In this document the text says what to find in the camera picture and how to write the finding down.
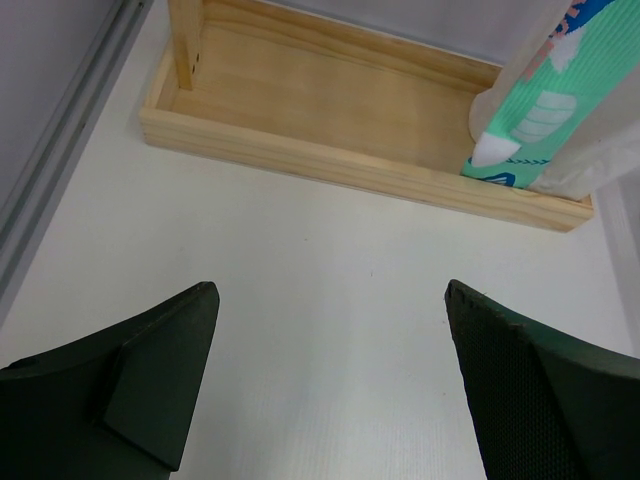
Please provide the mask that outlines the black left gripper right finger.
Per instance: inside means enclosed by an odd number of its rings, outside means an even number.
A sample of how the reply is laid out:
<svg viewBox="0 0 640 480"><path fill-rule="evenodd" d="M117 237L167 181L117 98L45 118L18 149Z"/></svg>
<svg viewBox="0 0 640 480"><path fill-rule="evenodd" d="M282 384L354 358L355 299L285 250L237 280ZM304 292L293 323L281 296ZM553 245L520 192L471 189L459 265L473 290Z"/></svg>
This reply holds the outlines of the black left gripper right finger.
<svg viewBox="0 0 640 480"><path fill-rule="evenodd" d="M638 359L458 280L444 300L487 478L638 478Z"/></svg>

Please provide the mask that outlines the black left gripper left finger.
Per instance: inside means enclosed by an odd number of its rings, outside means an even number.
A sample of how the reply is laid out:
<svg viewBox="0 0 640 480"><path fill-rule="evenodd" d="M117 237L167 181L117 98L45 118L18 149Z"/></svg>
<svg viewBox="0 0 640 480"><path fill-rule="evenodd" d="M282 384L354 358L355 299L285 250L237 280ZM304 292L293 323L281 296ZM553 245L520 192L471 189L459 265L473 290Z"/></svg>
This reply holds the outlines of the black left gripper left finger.
<svg viewBox="0 0 640 480"><path fill-rule="evenodd" d="M214 337L216 285L1 371L4 479L167 479L179 470Z"/></svg>

